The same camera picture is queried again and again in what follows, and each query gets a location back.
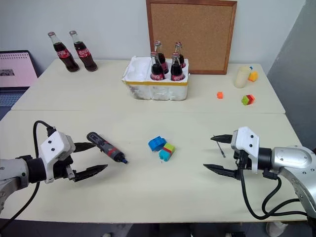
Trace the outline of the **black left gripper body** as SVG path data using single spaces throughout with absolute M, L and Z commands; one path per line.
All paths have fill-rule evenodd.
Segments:
M 71 168 L 71 164 L 73 163 L 73 159 L 71 156 L 68 156 L 64 160 L 58 160 L 53 166 L 53 175 L 54 179 L 66 179 L 68 178 L 70 181 L 75 180 L 75 172 Z

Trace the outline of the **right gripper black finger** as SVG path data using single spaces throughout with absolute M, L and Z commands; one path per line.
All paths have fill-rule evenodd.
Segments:
M 212 141 L 216 141 L 219 143 L 226 143 L 230 144 L 232 142 L 233 136 L 230 134 L 223 134 L 223 135 L 214 135 L 213 137 L 210 138 Z
M 232 177 L 234 179 L 239 180 L 238 170 L 225 169 L 223 166 L 215 165 L 215 164 L 204 164 L 203 166 L 219 175 Z

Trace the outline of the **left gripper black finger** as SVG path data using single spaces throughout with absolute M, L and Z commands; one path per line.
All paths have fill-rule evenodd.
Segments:
M 75 175 L 74 182 L 78 182 L 78 181 L 90 178 L 98 174 L 99 172 L 103 171 L 105 168 L 107 168 L 107 166 L 108 166 L 107 164 L 100 164 L 100 165 L 91 166 L 81 172 L 76 172 L 74 170 L 74 175 Z
M 75 150 L 74 152 L 82 152 L 91 148 L 94 148 L 96 145 L 90 142 L 74 143 Z

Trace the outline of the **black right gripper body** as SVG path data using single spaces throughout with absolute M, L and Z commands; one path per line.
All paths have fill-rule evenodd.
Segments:
M 236 160 L 237 171 L 239 173 L 241 173 L 242 170 L 252 169 L 252 161 L 248 156 L 249 154 L 244 150 L 234 152 L 234 159 Z

